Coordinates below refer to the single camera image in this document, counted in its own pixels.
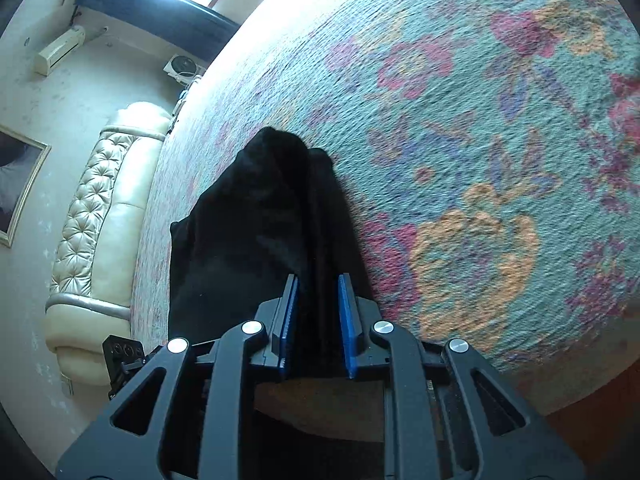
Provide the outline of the black pants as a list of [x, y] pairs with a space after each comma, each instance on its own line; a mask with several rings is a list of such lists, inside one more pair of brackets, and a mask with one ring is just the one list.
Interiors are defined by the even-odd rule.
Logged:
[[170, 232], [169, 336], [219, 338], [295, 276], [295, 377], [259, 387], [258, 411], [317, 436], [381, 440], [381, 388], [343, 376], [338, 278], [362, 298], [372, 288], [325, 151], [263, 128]]

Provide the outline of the cream tufted headboard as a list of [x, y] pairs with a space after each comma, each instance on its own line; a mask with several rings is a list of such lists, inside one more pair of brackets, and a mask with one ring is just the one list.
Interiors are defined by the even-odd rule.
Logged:
[[80, 176], [52, 266], [44, 339], [69, 382], [110, 381], [103, 341], [131, 335], [138, 249], [166, 110], [137, 102], [101, 129]]

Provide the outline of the framed picture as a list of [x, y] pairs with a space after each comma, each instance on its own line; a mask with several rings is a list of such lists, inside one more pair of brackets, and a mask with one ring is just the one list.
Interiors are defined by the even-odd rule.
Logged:
[[17, 223], [50, 145], [1, 127], [1, 244], [11, 247]]

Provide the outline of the white fan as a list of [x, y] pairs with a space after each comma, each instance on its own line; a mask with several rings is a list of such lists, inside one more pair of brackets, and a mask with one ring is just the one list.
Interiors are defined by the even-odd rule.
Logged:
[[174, 81], [177, 81], [178, 84], [187, 87], [190, 86], [196, 78], [204, 75], [205, 68], [198, 65], [193, 58], [189, 58], [186, 55], [175, 54], [165, 64], [163, 71]]

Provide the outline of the floral bedspread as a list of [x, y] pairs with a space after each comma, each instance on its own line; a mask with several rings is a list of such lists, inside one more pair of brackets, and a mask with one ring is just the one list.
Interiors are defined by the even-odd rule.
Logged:
[[262, 127], [332, 158], [376, 301], [550, 413], [639, 357], [639, 36], [618, 0], [264, 0], [158, 160], [132, 330], [167, 336], [169, 227]]

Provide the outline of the white air conditioner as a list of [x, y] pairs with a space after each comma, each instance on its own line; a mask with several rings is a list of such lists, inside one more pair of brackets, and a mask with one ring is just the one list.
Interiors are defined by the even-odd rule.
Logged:
[[49, 76], [56, 66], [67, 55], [80, 48], [86, 40], [86, 30], [80, 25], [74, 25], [63, 35], [44, 47], [35, 57], [34, 71], [41, 76]]

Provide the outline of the dark blue left curtain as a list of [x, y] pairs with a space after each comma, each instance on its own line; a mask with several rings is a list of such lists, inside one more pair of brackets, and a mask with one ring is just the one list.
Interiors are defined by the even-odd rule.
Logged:
[[191, 53], [213, 61], [240, 25], [191, 0], [75, 0]]

